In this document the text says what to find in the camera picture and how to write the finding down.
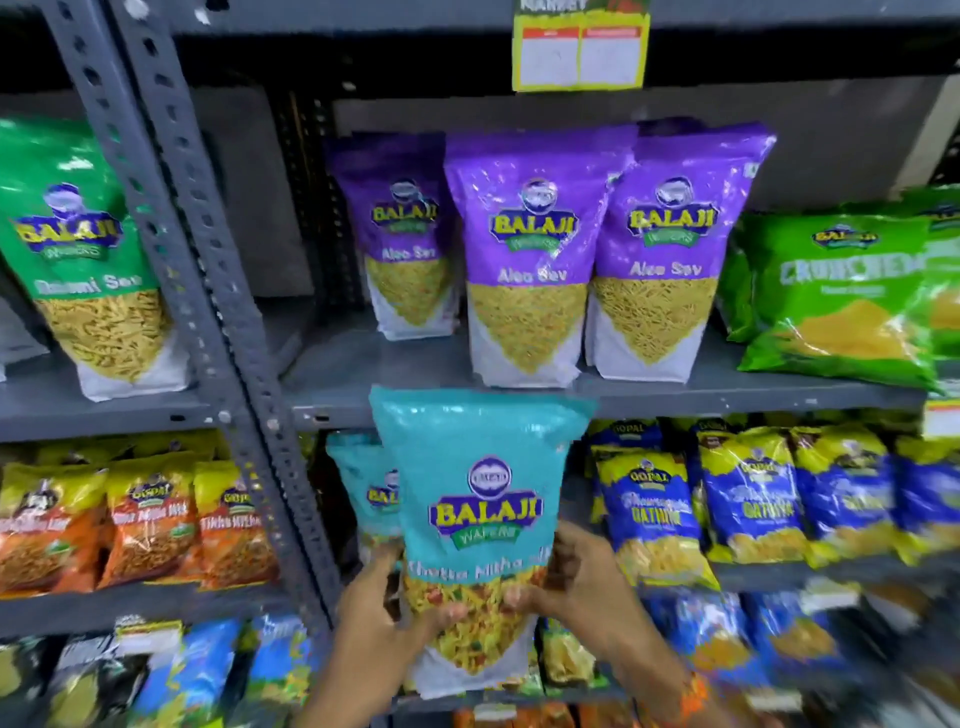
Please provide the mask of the person's right hand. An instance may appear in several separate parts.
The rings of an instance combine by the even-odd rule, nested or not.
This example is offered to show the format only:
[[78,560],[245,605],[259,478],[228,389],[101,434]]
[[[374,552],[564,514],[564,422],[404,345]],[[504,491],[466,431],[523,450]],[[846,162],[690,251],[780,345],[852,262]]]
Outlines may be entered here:
[[551,617],[597,659],[611,663],[618,647],[659,635],[635,590],[621,572],[609,542],[560,519],[542,588],[564,591],[564,617]]

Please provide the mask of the person's left hand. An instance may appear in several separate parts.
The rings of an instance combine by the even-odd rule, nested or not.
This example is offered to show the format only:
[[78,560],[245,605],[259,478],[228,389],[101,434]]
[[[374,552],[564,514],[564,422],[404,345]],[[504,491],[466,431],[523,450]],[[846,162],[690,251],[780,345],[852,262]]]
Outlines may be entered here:
[[408,666],[407,675],[430,645],[407,644],[405,628],[412,620],[396,622],[385,607],[388,582],[402,553],[399,539],[379,545],[369,563],[344,590],[330,660],[387,660]]

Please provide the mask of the teal snack packet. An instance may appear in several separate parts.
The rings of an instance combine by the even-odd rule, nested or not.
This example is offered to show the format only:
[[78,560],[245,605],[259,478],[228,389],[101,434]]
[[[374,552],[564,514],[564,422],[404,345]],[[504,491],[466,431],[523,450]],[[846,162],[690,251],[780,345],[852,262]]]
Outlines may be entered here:
[[403,619],[450,603],[467,612],[432,638],[408,682],[435,699],[522,677],[535,617],[504,596],[546,580],[570,445],[586,432],[595,404],[382,386],[369,402],[398,472]]
[[400,477],[390,452],[374,430],[339,430],[326,438],[354,511],[361,563],[383,543],[402,537]]

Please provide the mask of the person's left forearm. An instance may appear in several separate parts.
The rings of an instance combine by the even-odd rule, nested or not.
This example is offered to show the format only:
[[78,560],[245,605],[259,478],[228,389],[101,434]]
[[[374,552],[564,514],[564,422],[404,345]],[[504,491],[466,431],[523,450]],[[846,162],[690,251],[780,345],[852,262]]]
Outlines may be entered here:
[[391,707],[408,669],[395,661],[331,659],[291,728],[369,728]]

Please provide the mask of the person's right forearm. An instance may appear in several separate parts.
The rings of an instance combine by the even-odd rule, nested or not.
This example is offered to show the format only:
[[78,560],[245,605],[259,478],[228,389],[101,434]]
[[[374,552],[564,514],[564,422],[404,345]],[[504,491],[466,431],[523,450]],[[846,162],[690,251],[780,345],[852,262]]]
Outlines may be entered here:
[[[621,685],[652,719],[656,728],[673,728],[685,683],[693,670],[658,632],[628,639],[609,659]],[[722,700],[711,686],[707,709],[690,728],[763,728],[763,722]]]

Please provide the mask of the small green yellow packet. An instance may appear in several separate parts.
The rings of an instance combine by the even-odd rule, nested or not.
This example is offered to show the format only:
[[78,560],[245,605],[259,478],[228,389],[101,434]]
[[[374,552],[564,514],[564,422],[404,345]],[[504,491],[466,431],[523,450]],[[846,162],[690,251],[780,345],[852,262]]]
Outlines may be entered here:
[[551,617],[541,617],[538,627],[539,657],[547,687],[596,689],[609,685],[594,655],[567,627]]

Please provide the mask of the row of small blue packets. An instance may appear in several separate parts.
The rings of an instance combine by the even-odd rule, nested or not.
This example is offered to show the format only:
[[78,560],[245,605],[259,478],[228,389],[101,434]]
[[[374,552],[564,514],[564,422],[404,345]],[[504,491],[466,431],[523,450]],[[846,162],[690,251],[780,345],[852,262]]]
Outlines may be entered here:
[[847,664],[831,619],[807,610],[798,590],[688,590],[642,602],[683,661],[727,685],[771,686]]

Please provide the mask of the orange wrist band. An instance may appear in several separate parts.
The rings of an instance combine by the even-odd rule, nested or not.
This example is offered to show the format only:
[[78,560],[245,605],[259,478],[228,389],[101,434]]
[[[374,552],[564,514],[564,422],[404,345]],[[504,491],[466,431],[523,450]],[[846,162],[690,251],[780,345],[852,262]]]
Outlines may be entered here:
[[691,671],[684,683],[678,704],[678,717],[672,723],[673,728],[690,728],[713,699],[712,686],[708,678],[699,672]]

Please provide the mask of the orange yellow snack packet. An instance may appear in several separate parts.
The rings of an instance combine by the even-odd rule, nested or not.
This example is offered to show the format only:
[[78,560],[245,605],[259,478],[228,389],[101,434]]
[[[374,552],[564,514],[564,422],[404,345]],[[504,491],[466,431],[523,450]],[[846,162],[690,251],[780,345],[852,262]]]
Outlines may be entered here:
[[97,585],[186,584],[202,580],[193,491],[195,452],[128,459],[108,467],[105,497],[113,540]]
[[203,591],[278,579],[279,561],[240,470],[226,461],[198,462],[194,476]]
[[91,593],[108,470],[9,463],[0,482],[0,600]]

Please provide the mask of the row of blue yellow packets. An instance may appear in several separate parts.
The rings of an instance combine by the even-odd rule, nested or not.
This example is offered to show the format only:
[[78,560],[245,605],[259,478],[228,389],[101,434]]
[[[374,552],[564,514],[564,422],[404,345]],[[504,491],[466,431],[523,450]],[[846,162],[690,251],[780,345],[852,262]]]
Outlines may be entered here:
[[906,412],[601,418],[585,442],[591,519],[632,586],[960,577],[960,437]]

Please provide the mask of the row of dark mixed packets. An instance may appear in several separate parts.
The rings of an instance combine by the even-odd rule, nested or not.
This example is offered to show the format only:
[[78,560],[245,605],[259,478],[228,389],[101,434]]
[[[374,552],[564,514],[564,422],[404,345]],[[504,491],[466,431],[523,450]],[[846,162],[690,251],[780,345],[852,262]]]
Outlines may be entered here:
[[320,666],[293,613],[184,625],[178,650],[114,631],[0,641],[0,728],[289,728]]

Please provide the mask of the white shelf price tag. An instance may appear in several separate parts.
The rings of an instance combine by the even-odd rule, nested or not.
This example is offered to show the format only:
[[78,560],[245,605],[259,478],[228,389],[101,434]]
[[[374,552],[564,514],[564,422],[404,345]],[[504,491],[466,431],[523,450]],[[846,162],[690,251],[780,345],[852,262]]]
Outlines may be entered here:
[[960,396],[928,398],[922,408],[920,436],[924,440],[960,438]]
[[176,652],[184,631],[185,625],[178,619],[149,621],[140,614],[121,616],[114,625],[116,654],[125,657]]
[[861,587],[858,583],[839,583],[825,577],[809,579],[798,593],[803,613],[812,615],[858,606]]

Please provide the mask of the purple snack packet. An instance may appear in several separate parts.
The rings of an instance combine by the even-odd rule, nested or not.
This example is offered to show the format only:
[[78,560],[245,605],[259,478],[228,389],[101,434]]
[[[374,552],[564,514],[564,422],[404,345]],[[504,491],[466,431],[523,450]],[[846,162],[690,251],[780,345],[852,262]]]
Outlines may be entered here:
[[378,332],[390,342],[454,334],[460,260],[444,134],[359,132],[334,138],[326,150]]
[[597,239],[638,137],[636,125],[446,136],[471,364],[487,387],[566,389],[580,376]]
[[604,380],[687,383],[728,237],[777,143],[760,123],[643,123],[598,234],[584,355]]

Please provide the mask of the green pillow snack packet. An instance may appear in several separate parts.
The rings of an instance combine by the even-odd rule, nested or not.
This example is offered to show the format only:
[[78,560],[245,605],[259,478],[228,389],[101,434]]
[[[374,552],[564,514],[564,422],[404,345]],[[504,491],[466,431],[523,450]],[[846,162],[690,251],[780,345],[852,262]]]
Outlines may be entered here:
[[723,269],[718,280],[714,307],[726,330],[728,342],[746,345],[759,332],[753,309],[754,274],[744,244],[747,226],[738,222],[726,240]]
[[940,392],[928,224],[879,214],[744,219],[754,325],[738,370]]
[[907,189],[901,202],[906,213],[928,224],[925,255],[934,354],[960,360],[960,183]]

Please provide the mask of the green white snack packet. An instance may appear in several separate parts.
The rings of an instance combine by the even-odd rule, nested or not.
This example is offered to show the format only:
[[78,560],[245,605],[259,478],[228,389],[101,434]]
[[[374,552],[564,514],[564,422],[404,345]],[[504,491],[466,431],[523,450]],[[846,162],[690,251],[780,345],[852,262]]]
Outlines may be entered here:
[[124,188],[88,124],[0,118],[0,255],[88,400],[191,386]]

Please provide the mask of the yellow shelf label card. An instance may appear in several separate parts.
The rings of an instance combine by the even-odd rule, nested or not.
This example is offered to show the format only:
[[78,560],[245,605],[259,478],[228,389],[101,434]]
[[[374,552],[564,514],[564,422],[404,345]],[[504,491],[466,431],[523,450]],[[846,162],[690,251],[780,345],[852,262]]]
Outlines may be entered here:
[[629,91],[644,85],[650,0],[513,0],[516,93]]

